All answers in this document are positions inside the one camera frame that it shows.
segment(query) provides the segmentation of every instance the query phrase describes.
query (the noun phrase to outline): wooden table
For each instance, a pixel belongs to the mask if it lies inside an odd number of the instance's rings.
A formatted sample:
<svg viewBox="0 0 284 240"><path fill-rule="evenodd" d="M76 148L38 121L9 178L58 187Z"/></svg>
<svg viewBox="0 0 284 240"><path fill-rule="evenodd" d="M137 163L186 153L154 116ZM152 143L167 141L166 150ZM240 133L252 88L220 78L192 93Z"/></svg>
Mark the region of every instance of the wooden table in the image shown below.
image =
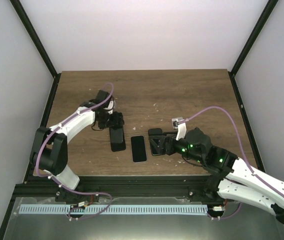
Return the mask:
<svg viewBox="0 0 284 240"><path fill-rule="evenodd" d="M148 129L172 131L171 119L188 118L208 106L226 109L238 127L247 158L256 166L236 97L225 69L64 71L47 126L61 122L86 100L96 97L106 82L114 84L117 111L124 116L126 150L112 152L109 130L80 132L68 145L68 165L78 175L206 175L179 154L152 156ZM214 145L241 156L235 130L221 111L208 110L187 123L199 127ZM133 163L132 136L143 135L147 161Z"/></svg>

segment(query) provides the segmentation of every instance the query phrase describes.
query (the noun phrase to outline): black smartphone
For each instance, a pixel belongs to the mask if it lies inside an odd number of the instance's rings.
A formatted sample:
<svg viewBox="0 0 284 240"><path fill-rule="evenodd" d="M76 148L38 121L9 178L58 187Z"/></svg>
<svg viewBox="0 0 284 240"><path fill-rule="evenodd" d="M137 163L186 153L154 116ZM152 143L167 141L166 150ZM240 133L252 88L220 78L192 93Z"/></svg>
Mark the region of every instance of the black smartphone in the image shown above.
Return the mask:
<svg viewBox="0 0 284 240"><path fill-rule="evenodd" d="M147 160L147 150L144 142L144 136L132 136L131 147L134 163L141 163Z"/></svg>
<svg viewBox="0 0 284 240"><path fill-rule="evenodd" d="M124 151L127 146L124 138L123 127L116 129L110 127L109 133L112 152Z"/></svg>

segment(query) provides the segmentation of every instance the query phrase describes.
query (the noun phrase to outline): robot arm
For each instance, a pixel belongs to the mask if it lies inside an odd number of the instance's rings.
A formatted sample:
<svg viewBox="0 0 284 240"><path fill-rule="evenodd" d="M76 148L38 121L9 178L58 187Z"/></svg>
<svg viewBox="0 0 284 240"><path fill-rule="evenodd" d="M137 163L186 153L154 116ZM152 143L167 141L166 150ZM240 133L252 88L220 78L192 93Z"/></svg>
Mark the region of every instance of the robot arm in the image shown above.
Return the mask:
<svg viewBox="0 0 284 240"><path fill-rule="evenodd" d="M54 176L62 185L74 190L78 186L80 178L68 166L68 143L81 130L89 125L95 125L96 122L98 122L100 129L123 129L123 115L114 111L116 103L113 99L100 107L90 110L91 107L105 100L108 95L108 92L100 90L95 99L82 103L65 120L49 128L40 127L35 133L30 162L36 166L43 142L51 132L55 131L48 142L48 145L52 147L46 146L41 153L39 169L48 173L50 177Z"/></svg>
<svg viewBox="0 0 284 240"><path fill-rule="evenodd" d="M284 195L284 181L248 166L234 153L212 145L210 137L199 128L187 132L185 123L173 123L173 127L178 132L172 135L161 134L159 128L150 129L151 149L158 155L179 153L185 159L201 163L211 174L205 186L209 197L220 196L255 206L275 215L284 224L284 197L272 189Z"/></svg>

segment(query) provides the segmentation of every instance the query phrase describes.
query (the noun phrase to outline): phone screen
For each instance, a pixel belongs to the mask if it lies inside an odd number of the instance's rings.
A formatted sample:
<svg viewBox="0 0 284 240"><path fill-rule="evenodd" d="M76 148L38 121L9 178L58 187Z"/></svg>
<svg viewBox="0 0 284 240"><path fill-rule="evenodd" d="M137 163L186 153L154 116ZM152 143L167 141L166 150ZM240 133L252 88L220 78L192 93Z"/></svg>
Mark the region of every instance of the phone screen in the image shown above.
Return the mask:
<svg viewBox="0 0 284 240"><path fill-rule="evenodd" d="M131 137L132 146L132 157L133 162L140 163L147 160L146 144L144 142L143 136L132 136Z"/></svg>

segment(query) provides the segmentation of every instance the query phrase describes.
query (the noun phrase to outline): black corner post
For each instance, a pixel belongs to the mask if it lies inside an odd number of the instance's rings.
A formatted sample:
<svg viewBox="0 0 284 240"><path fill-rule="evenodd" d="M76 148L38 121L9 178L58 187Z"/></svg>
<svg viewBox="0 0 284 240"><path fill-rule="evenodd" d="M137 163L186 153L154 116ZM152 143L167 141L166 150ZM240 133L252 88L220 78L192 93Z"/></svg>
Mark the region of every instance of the black corner post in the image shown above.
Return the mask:
<svg viewBox="0 0 284 240"><path fill-rule="evenodd" d="M44 109L44 113L43 113L43 117L42 117L40 126L46 127L47 124L48 124L51 108L52 108L52 105L53 105L53 100L54 100L54 97L56 96L56 92L57 92L57 89L58 89L60 78L61 78L61 73L57 74L56 77L53 80L52 87L51 87L50 93L48 95L48 99L47 99L47 102L46 102L46 106L45 106L45 109Z"/></svg>
<svg viewBox="0 0 284 240"><path fill-rule="evenodd" d="M243 123L244 123L245 129L246 129L248 140L249 140L251 148L252 148L252 152L253 152L253 156L254 156L254 159L255 159L255 162L256 162L257 169L259 169L262 172L265 172L265 169L264 169L264 166L263 166L263 163L262 163L262 159L261 159L261 156L260 156L260 153L259 153L258 145L257 145L256 140L254 138L252 128L251 128L250 123L249 123L248 115L247 115L246 110L244 108L242 98L241 98L241 95L240 95L240 92L239 92L239 89L238 89L238 86L237 86L236 79L231 72L228 72L228 74L229 74L229 77L230 77L230 80L231 80L231 84L232 84L232 87L233 87L233 91L234 91L234 94L235 94L235 97L236 97L238 107L240 109L240 113L242 115Z"/></svg>
<svg viewBox="0 0 284 240"><path fill-rule="evenodd" d="M263 12L261 13L261 16L257 20L257 23L255 24L250 36L248 37L240 55L238 56L232 70L232 75L237 75L241 65L243 64L244 60L246 59L250 49L252 48L254 42L258 38L263 26L266 24L269 16L271 15L274 7L278 3L278 0L268 0Z"/></svg>
<svg viewBox="0 0 284 240"><path fill-rule="evenodd" d="M21 19L21 22L23 23L26 31L30 35L36 49L40 53L45 65L47 66L48 70L50 71L52 77L56 78L58 76L58 73L57 73L56 69L54 68L44 46L42 45L41 40L40 40L36 30L34 29L26 11L24 10L20 0L10 0L10 2L12 4L12 6L14 7L17 15Z"/></svg>

